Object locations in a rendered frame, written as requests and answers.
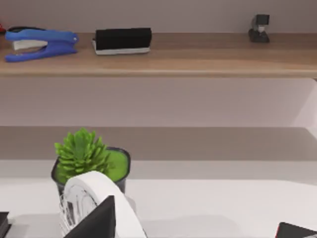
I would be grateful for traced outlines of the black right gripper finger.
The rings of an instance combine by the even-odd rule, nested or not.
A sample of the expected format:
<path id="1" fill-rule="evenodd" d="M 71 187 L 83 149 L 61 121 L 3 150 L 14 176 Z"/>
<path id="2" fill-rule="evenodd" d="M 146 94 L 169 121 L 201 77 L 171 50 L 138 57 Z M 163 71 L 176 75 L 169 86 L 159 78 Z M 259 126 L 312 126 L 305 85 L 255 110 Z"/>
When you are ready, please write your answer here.
<path id="1" fill-rule="evenodd" d="M 108 196 L 64 238 L 115 238 L 115 200 Z"/>

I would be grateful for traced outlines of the white rounded object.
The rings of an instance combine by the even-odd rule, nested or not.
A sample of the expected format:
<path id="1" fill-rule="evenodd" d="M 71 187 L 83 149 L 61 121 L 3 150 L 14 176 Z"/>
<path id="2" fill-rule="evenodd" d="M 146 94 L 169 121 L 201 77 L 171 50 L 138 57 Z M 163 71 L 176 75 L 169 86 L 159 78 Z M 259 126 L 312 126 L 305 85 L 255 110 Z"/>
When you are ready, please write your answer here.
<path id="1" fill-rule="evenodd" d="M 59 204 L 62 238 L 110 195 L 115 200 L 115 238 L 148 238 L 125 194 L 97 171 L 74 176 L 65 184 Z"/>

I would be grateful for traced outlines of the green plant in black pot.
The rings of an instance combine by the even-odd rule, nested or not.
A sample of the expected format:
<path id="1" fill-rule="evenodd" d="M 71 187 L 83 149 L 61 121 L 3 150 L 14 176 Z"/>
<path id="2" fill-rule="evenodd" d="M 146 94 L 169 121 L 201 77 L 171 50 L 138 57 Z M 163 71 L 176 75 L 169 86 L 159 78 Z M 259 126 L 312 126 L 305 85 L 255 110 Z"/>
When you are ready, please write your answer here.
<path id="1" fill-rule="evenodd" d="M 102 137 L 96 138 L 96 132 L 86 128 L 71 133 L 63 143 L 55 143 L 57 159 L 51 172 L 59 196 L 62 196 L 66 182 L 77 175 L 97 171 L 110 178 L 125 192 L 126 179 L 130 173 L 130 154 L 117 147 L 107 146 Z"/>

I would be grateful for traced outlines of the black block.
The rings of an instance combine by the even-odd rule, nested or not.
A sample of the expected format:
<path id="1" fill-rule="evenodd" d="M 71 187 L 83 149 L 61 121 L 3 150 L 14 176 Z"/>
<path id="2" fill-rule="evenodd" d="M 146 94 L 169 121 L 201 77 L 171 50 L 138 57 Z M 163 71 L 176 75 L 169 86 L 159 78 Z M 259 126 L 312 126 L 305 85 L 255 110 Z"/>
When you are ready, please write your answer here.
<path id="1" fill-rule="evenodd" d="M 4 236 L 11 224 L 8 221 L 9 212 L 0 212 L 0 237 Z"/>

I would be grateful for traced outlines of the black and white stapler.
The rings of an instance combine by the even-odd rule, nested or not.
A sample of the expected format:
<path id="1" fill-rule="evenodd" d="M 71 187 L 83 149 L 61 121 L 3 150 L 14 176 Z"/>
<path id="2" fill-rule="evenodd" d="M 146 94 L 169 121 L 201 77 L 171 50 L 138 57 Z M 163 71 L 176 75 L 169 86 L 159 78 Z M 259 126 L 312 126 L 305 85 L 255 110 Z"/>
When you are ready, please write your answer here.
<path id="1" fill-rule="evenodd" d="M 96 30 L 92 45 L 99 56 L 146 54 L 150 51 L 152 30 L 122 28 Z"/>

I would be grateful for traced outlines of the blue stapler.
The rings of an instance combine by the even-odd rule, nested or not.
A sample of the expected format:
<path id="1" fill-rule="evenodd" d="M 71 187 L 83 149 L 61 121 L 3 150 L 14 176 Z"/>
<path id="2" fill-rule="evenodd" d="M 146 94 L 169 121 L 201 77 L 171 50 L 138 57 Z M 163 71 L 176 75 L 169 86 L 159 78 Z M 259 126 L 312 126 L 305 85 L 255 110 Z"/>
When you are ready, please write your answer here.
<path id="1" fill-rule="evenodd" d="M 23 62 L 77 53 L 77 34 L 71 31 L 47 30 L 36 27 L 12 27 L 4 38 L 12 42 L 15 51 L 38 48 L 37 51 L 8 54 L 6 62 Z"/>

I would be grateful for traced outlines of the wooden shelf board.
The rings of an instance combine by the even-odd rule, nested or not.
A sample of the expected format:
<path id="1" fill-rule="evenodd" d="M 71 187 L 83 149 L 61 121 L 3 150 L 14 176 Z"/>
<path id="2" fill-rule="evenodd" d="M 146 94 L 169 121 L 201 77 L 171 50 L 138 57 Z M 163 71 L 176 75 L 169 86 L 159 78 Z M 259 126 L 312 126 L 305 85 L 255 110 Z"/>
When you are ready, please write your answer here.
<path id="1" fill-rule="evenodd" d="M 91 33 L 76 54 L 6 63 L 11 43 L 0 36 L 0 76 L 317 78 L 317 33 L 271 34 L 268 44 L 246 33 L 154 33 L 147 54 L 98 56 Z"/>

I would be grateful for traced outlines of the black flat object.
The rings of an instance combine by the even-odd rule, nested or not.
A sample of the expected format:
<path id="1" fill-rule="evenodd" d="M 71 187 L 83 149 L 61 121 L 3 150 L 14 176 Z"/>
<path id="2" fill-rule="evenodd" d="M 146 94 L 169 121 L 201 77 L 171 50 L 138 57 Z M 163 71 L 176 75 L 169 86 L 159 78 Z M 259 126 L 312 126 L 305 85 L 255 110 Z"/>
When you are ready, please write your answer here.
<path id="1" fill-rule="evenodd" d="M 280 222 L 275 238 L 317 238 L 317 231 Z"/>

